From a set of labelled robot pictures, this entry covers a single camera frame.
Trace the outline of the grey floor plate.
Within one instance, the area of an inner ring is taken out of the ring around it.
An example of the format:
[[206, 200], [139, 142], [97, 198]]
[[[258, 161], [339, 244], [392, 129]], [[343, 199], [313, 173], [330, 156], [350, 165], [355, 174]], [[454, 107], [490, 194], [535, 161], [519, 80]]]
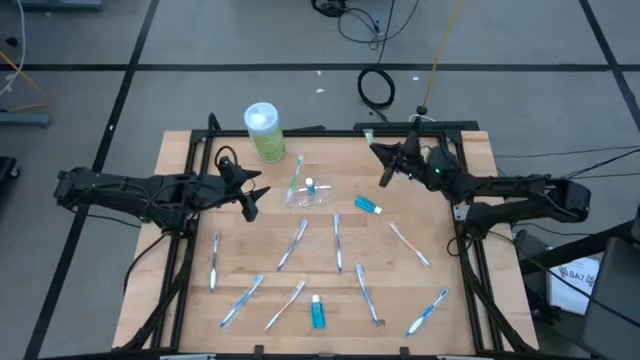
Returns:
[[0, 111], [0, 125], [48, 128], [51, 125], [51, 117], [47, 113]]

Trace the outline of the dark grey equipment case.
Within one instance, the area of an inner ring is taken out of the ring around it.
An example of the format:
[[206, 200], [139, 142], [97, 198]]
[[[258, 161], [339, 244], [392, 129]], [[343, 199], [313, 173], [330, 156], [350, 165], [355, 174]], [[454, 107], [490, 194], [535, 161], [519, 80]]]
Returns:
[[[592, 297], [640, 323], [640, 248], [611, 239], [606, 247]], [[640, 360], [640, 327], [590, 302], [582, 340], [609, 360]]]

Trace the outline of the orange toothbrush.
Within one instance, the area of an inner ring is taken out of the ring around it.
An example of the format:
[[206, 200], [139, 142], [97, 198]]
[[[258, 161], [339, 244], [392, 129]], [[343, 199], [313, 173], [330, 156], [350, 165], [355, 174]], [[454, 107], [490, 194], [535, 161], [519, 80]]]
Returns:
[[431, 268], [432, 265], [428, 258], [417, 248], [415, 247], [408, 238], [404, 235], [402, 230], [399, 228], [396, 222], [390, 222], [389, 227], [391, 231], [399, 238], [399, 240], [411, 251], [416, 257], [419, 259], [421, 264], [426, 268]]
[[269, 331], [274, 326], [274, 324], [281, 317], [281, 315], [286, 311], [286, 309], [296, 300], [296, 298], [299, 296], [301, 291], [304, 289], [306, 283], [307, 283], [306, 280], [299, 281], [299, 283], [296, 285], [295, 289], [293, 290], [291, 296], [289, 297], [288, 301], [273, 315], [273, 317], [266, 324], [266, 326], [264, 327], [265, 332]]

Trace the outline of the blue toothbrush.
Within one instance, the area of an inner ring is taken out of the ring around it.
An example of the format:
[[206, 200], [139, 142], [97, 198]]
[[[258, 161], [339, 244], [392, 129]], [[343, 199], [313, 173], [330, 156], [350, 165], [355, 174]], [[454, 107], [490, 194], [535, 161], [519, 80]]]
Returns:
[[425, 311], [411, 324], [409, 329], [406, 331], [405, 336], [412, 336], [425, 322], [426, 320], [435, 312], [440, 303], [447, 297], [449, 290], [447, 288], [443, 288], [438, 297], [425, 309]]
[[358, 278], [358, 282], [360, 284], [361, 290], [363, 292], [363, 296], [365, 298], [365, 301], [367, 303], [367, 306], [369, 308], [369, 311], [371, 313], [371, 317], [372, 317], [372, 322], [374, 324], [375, 328], [379, 328], [380, 327], [380, 321], [375, 309], [375, 305], [373, 302], [373, 299], [370, 295], [369, 289], [367, 287], [367, 283], [366, 283], [366, 278], [365, 278], [365, 272], [364, 272], [364, 268], [360, 263], [357, 263], [355, 265], [356, 268], [356, 274], [357, 274], [357, 278]]
[[227, 326], [232, 321], [232, 319], [237, 315], [240, 309], [246, 304], [246, 302], [255, 293], [255, 291], [263, 282], [263, 280], [264, 280], [263, 274], [258, 274], [255, 277], [252, 286], [240, 297], [240, 299], [234, 304], [231, 310], [226, 314], [223, 320], [219, 323], [220, 328]]

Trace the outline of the purple toothbrush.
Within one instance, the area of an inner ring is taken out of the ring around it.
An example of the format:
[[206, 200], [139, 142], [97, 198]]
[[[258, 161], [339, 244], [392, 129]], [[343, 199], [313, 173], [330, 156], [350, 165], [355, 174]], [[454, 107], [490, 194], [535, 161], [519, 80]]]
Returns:
[[304, 235], [308, 224], [309, 224], [309, 220], [307, 218], [304, 218], [299, 228], [296, 230], [291, 244], [289, 245], [283, 257], [281, 258], [280, 262], [278, 263], [276, 268], [277, 271], [280, 271], [284, 267], [287, 259], [289, 258], [289, 256], [291, 255], [291, 253], [293, 252], [297, 244], [301, 241], [302, 236]]
[[214, 232], [212, 256], [211, 256], [211, 270], [209, 275], [209, 292], [214, 293], [217, 283], [217, 260], [218, 260], [218, 247], [220, 241], [220, 232]]

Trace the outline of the clear acrylic organizer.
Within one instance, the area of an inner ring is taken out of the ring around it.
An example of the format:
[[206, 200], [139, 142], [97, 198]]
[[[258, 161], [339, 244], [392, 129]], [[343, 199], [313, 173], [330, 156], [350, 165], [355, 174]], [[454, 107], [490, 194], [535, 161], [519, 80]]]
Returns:
[[318, 206], [321, 204], [325, 204], [331, 202], [336, 197], [335, 188], [329, 183], [322, 181], [318, 178], [313, 178], [316, 186], [316, 194], [314, 196], [309, 196], [307, 194], [307, 189], [305, 186], [305, 179], [307, 177], [298, 178], [297, 183], [297, 191], [294, 193], [291, 201], [289, 203], [286, 202], [286, 194], [284, 197], [284, 204], [288, 207], [292, 208], [301, 208], [301, 207], [311, 207]]

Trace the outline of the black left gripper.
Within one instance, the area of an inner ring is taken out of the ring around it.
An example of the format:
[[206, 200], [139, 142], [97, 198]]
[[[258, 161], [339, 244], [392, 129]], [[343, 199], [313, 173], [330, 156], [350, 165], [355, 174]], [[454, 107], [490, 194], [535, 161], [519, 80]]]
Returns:
[[[243, 169], [227, 156], [219, 160], [219, 173], [220, 176], [203, 175], [198, 178], [200, 181], [198, 197], [201, 204], [233, 202], [239, 196], [239, 183], [245, 183], [262, 174], [261, 171]], [[253, 222], [256, 219], [259, 213], [257, 201], [270, 189], [271, 187], [267, 186], [242, 195], [239, 202], [247, 222]]]

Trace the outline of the green disinfecting wipes canister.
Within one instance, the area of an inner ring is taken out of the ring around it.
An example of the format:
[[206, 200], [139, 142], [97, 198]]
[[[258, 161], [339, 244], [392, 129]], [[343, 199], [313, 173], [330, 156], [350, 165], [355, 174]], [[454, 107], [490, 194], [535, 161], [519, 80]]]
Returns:
[[262, 162], [275, 163], [285, 156], [284, 136], [274, 105], [268, 102], [250, 105], [244, 113], [244, 123]]

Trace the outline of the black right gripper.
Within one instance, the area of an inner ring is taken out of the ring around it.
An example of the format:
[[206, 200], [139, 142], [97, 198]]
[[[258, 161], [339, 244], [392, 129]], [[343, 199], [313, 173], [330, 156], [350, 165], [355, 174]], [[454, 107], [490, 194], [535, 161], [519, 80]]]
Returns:
[[425, 186], [443, 184], [445, 154], [441, 149], [432, 149], [424, 157], [419, 152], [419, 136], [416, 132], [409, 132], [403, 143], [372, 143], [370, 149], [384, 168], [380, 187], [386, 187], [395, 173], [405, 173]]

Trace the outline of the white printed paper sheet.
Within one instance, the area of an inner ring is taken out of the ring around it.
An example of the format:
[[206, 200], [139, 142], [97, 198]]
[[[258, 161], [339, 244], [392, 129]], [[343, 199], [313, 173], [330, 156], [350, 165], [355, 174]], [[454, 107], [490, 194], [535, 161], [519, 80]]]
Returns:
[[547, 301], [551, 306], [584, 315], [599, 272], [597, 260], [584, 257], [550, 269], [547, 275]]

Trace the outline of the black aluminium table frame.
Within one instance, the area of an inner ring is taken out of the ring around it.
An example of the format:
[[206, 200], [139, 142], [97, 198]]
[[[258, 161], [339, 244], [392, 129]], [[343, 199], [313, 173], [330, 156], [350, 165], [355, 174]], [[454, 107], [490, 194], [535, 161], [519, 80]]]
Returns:
[[[236, 205], [204, 212], [193, 240], [162, 239], [159, 230], [145, 225], [137, 253], [142, 260], [132, 273], [113, 343], [132, 340], [156, 306], [185, 256], [192, 257], [187, 285], [170, 304], [149, 345], [180, 352], [252, 353], [283, 357], [305, 355], [472, 354], [478, 350], [505, 350], [509, 344], [481, 302], [472, 295], [455, 257], [455, 226], [448, 202], [437, 193], [403, 177], [388, 187], [378, 184], [381, 166], [364, 136], [354, 131], [289, 131], [287, 154], [274, 164], [260, 162], [249, 138], [221, 131], [213, 140], [217, 151], [235, 150], [242, 165], [261, 171], [256, 183], [271, 189], [259, 201], [259, 213], [247, 222]], [[299, 178], [313, 177], [332, 185], [333, 201], [292, 208], [284, 204], [304, 154]], [[380, 215], [358, 208], [366, 197], [382, 208]], [[334, 241], [335, 213], [341, 215], [343, 271], [338, 272]], [[302, 220], [309, 224], [284, 267], [277, 265]], [[396, 222], [408, 240], [430, 261], [424, 267], [391, 231]], [[214, 232], [220, 232], [217, 283], [209, 292]], [[375, 328], [358, 282], [360, 263], [380, 321]], [[258, 274], [264, 280], [232, 321], [219, 323]], [[267, 332], [264, 327], [288, 301], [300, 280], [307, 283], [296, 300]], [[411, 324], [447, 288], [449, 293], [435, 312], [410, 337]], [[317, 294], [324, 304], [326, 327], [314, 329], [310, 306]]]

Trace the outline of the small white item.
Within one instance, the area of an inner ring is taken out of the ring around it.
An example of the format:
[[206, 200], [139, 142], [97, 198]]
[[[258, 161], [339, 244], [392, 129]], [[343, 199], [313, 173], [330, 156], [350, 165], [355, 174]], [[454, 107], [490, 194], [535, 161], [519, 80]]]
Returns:
[[336, 247], [336, 262], [338, 272], [341, 273], [343, 271], [343, 254], [342, 254], [342, 241], [341, 241], [341, 215], [340, 213], [335, 213], [333, 216], [334, 219], [334, 241]]

